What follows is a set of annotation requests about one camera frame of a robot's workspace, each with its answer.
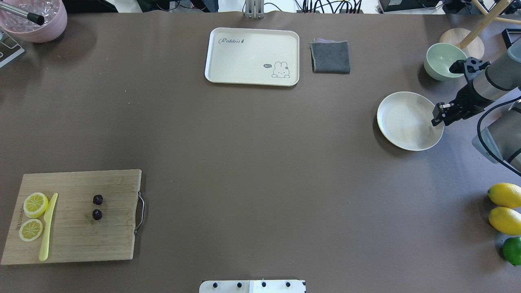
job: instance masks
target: yellow knife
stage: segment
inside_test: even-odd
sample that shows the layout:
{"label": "yellow knife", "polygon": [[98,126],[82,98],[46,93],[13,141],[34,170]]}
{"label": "yellow knife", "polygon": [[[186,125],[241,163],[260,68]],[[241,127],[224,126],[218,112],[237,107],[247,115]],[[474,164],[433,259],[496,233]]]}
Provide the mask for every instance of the yellow knife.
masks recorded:
{"label": "yellow knife", "polygon": [[43,215],[43,221],[45,221],[45,229],[43,230],[42,246],[40,247],[40,256],[38,257],[41,262],[45,261],[49,256],[49,238],[51,237],[51,222],[53,220],[54,205],[58,199],[58,194],[55,193],[49,202],[49,207]]}

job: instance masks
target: white floor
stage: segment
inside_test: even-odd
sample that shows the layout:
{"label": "white floor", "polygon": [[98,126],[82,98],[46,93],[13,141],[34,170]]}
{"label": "white floor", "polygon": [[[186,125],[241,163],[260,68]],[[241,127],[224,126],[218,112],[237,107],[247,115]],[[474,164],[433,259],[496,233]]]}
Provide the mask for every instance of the white floor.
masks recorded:
{"label": "white floor", "polygon": [[[114,4],[119,12],[141,12],[139,5],[136,0],[108,0],[110,3]],[[265,3],[273,3],[277,5],[281,10],[286,12],[296,12],[298,9],[297,4],[294,0],[265,0]],[[181,1],[183,6],[190,7],[189,0]],[[491,7],[494,3],[493,0],[485,0],[485,5],[487,7]],[[402,10],[402,11],[394,11],[389,12],[387,14],[445,14],[441,6],[438,4],[438,8],[436,9],[410,9],[410,10]],[[170,7],[174,8],[176,4],[174,2],[170,3]],[[219,0],[219,12],[226,11],[242,11],[242,7],[244,5],[244,0]],[[333,4],[333,8],[336,9],[338,3]],[[362,0],[361,9],[365,14],[377,14],[378,11],[376,9],[378,5],[378,0]],[[264,12],[270,12],[278,10],[273,5],[264,5]],[[324,6],[325,13],[331,13],[331,8],[329,5]],[[186,9],[183,7],[178,7],[171,12],[173,13],[185,13],[185,12],[199,12],[197,9]]]}

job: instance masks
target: folded cloth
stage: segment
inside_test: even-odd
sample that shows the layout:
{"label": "folded cloth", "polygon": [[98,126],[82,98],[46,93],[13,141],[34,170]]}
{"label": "folded cloth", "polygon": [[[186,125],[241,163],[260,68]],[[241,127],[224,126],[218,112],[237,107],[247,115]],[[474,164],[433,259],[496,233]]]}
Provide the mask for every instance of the folded cloth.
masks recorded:
{"label": "folded cloth", "polygon": [[311,58],[313,59],[313,72],[339,74],[351,72],[347,41],[317,39],[311,42]]}

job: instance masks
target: green bowl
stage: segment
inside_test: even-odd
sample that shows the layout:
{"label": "green bowl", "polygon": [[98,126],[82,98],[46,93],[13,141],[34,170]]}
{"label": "green bowl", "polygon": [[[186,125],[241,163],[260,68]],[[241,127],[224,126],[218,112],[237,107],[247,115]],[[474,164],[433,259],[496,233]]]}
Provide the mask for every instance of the green bowl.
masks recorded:
{"label": "green bowl", "polygon": [[463,74],[451,73],[449,67],[457,60],[465,59],[467,56],[460,48],[447,43],[437,43],[427,50],[424,67],[432,78],[446,81],[463,76]]}

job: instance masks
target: cutting board handle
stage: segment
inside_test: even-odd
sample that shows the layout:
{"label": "cutting board handle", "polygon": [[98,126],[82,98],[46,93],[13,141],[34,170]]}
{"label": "cutting board handle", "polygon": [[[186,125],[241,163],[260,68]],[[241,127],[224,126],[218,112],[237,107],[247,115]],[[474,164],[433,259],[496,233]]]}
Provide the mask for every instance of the cutting board handle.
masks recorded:
{"label": "cutting board handle", "polygon": [[143,200],[143,195],[140,191],[138,191],[138,200],[141,201],[141,220],[139,221],[139,224],[136,225],[134,229],[134,235],[138,233],[139,227],[141,227],[141,224],[143,224],[143,220],[145,219],[145,201]]}

